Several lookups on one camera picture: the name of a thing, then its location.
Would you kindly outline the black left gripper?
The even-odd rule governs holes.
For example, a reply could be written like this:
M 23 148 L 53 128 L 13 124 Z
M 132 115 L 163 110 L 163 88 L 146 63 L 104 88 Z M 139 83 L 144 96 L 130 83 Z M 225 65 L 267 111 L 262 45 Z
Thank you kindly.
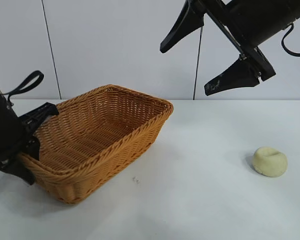
M 35 183 L 36 177 L 17 157 L 17 153 L 21 151 L 39 161 L 40 141 L 32 135 L 49 117 L 59 115 L 57 106 L 49 102 L 20 117 L 15 114 L 10 97 L 37 87 L 36 81 L 28 85 L 32 80 L 37 80 L 36 74 L 30 74 L 7 93 L 0 91 L 0 171 L 16 176 L 29 185 Z

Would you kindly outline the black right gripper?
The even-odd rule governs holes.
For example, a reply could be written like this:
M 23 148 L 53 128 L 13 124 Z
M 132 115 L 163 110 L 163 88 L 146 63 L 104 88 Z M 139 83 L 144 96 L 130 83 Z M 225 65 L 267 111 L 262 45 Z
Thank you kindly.
M 294 22 L 292 0 L 186 0 L 173 27 L 160 43 L 166 53 L 204 26 L 208 16 L 240 52 L 224 72 L 204 85 L 206 96 L 238 88 L 253 88 L 276 72 L 259 45 Z

